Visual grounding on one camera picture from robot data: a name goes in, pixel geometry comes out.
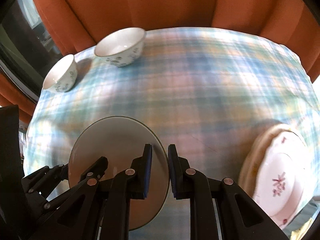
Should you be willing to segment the plain grey plate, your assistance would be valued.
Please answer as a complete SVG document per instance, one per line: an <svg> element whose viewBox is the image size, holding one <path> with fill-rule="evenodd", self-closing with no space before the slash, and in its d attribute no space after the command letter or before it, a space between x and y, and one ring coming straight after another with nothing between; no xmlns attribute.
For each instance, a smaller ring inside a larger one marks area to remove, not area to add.
<svg viewBox="0 0 320 240"><path fill-rule="evenodd" d="M145 200L132 200L129 228L138 229L153 220L161 210L169 189L168 158L161 141L142 122L126 116L103 118L86 128L75 142L68 163L69 186L100 157L108 159L102 179L113 178L130 168L133 159L142 156L144 146L152 145L150 185Z"/></svg>

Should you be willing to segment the plaid tablecloth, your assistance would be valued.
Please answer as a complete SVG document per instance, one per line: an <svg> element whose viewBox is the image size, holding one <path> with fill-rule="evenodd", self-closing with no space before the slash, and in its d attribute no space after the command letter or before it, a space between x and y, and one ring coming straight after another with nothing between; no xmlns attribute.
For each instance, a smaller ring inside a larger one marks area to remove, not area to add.
<svg viewBox="0 0 320 240"><path fill-rule="evenodd" d="M213 179L237 179L253 141L282 122L313 152L319 178L319 100L299 57L265 38L216 28L149 31L141 57L119 68L75 56L73 89L43 91L27 131L24 172L69 161L77 138L107 116L135 118Z"/></svg>

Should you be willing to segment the white plate pink flowers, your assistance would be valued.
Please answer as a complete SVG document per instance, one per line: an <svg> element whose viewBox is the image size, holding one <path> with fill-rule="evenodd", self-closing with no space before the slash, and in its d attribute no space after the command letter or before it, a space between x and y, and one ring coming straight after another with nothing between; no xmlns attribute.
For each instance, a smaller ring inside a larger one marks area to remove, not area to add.
<svg viewBox="0 0 320 240"><path fill-rule="evenodd" d="M281 131L266 149L252 198L281 229L313 197L311 161L303 138L291 130Z"/></svg>

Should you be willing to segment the small white floral bowl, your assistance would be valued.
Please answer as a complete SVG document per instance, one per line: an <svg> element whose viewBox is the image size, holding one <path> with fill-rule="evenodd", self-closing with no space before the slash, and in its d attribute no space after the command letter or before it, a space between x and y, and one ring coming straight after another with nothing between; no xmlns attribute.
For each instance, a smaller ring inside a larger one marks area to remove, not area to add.
<svg viewBox="0 0 320 240"><path fill-rule="evenodd" d="M43 90L52 93L64 93L75 84L78 75L75 56L66 55L57 61L43 81Z"/></svg>

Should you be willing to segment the large white floral bowl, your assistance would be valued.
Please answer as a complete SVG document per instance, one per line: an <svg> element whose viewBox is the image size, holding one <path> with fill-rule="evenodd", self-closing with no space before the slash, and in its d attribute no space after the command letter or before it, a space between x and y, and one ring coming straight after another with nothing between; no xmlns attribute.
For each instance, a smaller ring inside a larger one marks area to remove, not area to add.
<svg viewBox="0 0 320 240"><path fill-rule="evenodd" d="M94 54L111 65L124 67L141 56L145 38L146 31L142 28L120 29L99 41Z"/></svg>

